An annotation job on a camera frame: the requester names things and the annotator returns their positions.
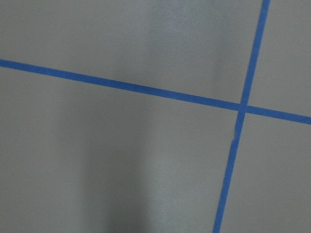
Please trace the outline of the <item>blue tape line long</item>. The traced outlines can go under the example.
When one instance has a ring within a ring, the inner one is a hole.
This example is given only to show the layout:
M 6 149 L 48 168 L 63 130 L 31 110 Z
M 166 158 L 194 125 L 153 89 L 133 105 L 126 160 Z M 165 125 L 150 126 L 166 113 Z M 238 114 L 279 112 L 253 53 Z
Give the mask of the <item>blue tape line long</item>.
M 95 84 L 95 85 L 100 85 L 100 86 L 105 86 L 105 87 L 111 87 L 111 88 L 116 88 L 116 89 L 121 89 L 121 90 L 127 90 L 127 91 L 147 94 L 147 95 L 164 97 L 168 99 L 181 100 L 185 102 L 197 103 L 197 104 L 206 105 L 206 106 L 218 107 L 218 108 L 223 108 L 227 110 L 238 111 L 240 109 L 240 104 L 235 103 L 235 102 L 211 99 L 211 98 L 206 98 L 206 97 L 201 97 L 201 96 L 196 96 L 196 95 L 191 95 L 191 94 L 174 92 L 170 90 L 153 88 L 153 87 L 137 85 L 137 84 L 132 84 L 132 83 L 125 83 L 125 82 L 120 82 L 120 81 L 115 81 L 115 80 L 110 80 L 110 79 L 99 78 L 95 76 L 89 76 L 85 74 L 63 71 L 63 70 L 58 70 L 58 69 L 53 69 L 53 68 L 48 68 L 48 67 L 40 67 L 40 66 L 19 63 L 19 62 L 14 62 L 14 61 L 9 61 L 9 60 L 1 59 L 0 66 L 4 68 L 10 68 L 10 69 L 15 69 L 15 70 L 20 70 L 20 71 L 25 71 L 25 72 L 30 72 L 30 73 L 63 78 L 67 80 L 73 80 L 73 81 L 78 81 L 78 82 L 83 82 L 83 83 Z M 311 123 L 311 118 L 309 116 L 292 114 L 292 113 L 287 113 L 287 112 L 282 112 L 282 111 L 277 111 L 277 110 L 272 110 L 272 109 L 255 107 L 255 106 L 247 106 L 245 112 L 249 114 L 259 115 L 259 116 L 272 117 L 272 118 L 277 118 L 277 119 L 282 119 L 282 120 L 287 120 L 287 121 L 292 121 L 292 122 L 304 123 L 308 125 L 310 125 Z

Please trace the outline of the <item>blue tape line crossing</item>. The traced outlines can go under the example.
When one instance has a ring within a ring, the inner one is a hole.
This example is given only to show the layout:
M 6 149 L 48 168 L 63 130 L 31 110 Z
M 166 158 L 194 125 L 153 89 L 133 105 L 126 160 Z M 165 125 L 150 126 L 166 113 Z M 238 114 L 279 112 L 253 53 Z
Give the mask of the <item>blue tape line crossing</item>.
M 269 0 L 263 0 L 260 7 L 259 18 L 257 22 L 256 32 L 254 35 L 251 55 L 247 67 L 247 73 L 243 84 L 242 96 L 238 107 L 238 113 L 235 121 L 234 136 L 231 141 L 228 159 L 226 163 L 222 189 L 219 196 L 217 211 L 213 223 L 213 233 L 219 233 L 221 231 L 222 222 L 225 213 L 226 202 L 232 180 L 233 170 L 235 166 L 236 156 L 242 134 L 242 128 L 245 120 L 246 109 L 248 106 L 250 93 L 252 89 L 252 83 L 257 67 L 259 52 L 261 48 L 261 42 L 264 34 L 264 28 L 269 11 Z

